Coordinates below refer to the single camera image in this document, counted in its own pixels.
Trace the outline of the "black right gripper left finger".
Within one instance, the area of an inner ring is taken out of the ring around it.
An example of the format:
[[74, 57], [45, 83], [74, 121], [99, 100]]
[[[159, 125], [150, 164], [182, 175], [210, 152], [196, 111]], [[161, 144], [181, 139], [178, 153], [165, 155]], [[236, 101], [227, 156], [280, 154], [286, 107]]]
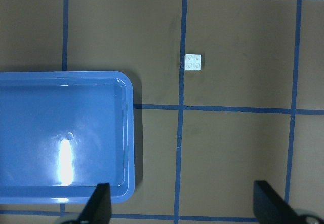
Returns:
[[77, 219], [77, 223], [107, 224], [112, 216], [110, 185], [100, 183], [96, 186], [87, 204]]

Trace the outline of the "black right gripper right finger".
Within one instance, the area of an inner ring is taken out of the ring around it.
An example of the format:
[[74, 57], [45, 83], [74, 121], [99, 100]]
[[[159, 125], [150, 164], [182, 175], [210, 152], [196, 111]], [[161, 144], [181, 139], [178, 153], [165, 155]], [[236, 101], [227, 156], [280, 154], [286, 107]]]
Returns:
[[267, 181], [253, 185], [253, 213], [259, 223], [305, 223]]

